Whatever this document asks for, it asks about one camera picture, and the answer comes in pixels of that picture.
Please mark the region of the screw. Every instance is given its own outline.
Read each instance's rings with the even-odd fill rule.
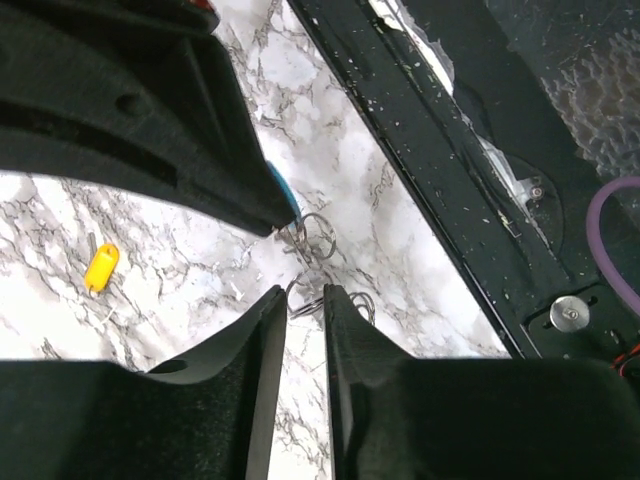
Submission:
[[[577,310],[574,310],[573,308],[565,308],[562,311],[562,316],[569,320],[577,320],[580,314],[578,313]]]
[[[544,188],[542,187],[533,187],[531,189],[531,199],[532,200],[540,200],[544,197]]]

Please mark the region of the white speck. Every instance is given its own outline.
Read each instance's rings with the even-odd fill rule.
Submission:
[[[240,300],[242,300],[242,297],[244,297],[244,293],[242,293],[238,287],[236,287],[235,283],[233,282],[229,282],[229,285],[231,285],[231,288],[233,289],[233,293],[236,294],[236,301],[239,302]]]
[[[102,322],[100,322],[100,325],[104,325],[105,323],[107,323],[109,321],[109,319],[111,318],[111,315],[113,315],[113,312],[116,311],[116,307],[111,307],[111,310],[109,311],[109,314],[104,318],[104,320]]]

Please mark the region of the marble floor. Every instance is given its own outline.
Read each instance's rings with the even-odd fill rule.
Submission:
[[[281,0],[216,0],[265,156],[337,231],[328,264],[376,326],[420,357],[504,349],[355,109]],[[89,233],[121,251],[89,296]],[[0,357],[147,370],[301,271],[284,245],[201,214],[72,180],[0,175]],[[322,324],[289,322],[271,478],[331,477]]]

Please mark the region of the purple cable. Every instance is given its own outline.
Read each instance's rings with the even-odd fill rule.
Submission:
[[[600,214],[604,202],[615,192],[625,188],[640,188],[640,177],[618,178],[598,190],[598,193],[589,204],[589,210],[587,210],[587,241],[596,265],[598,265],[611,288],[636,315],[640,316],[640,296],[622,278],[622,275],[620,275],[620,272],[609,258],[600,234]]]

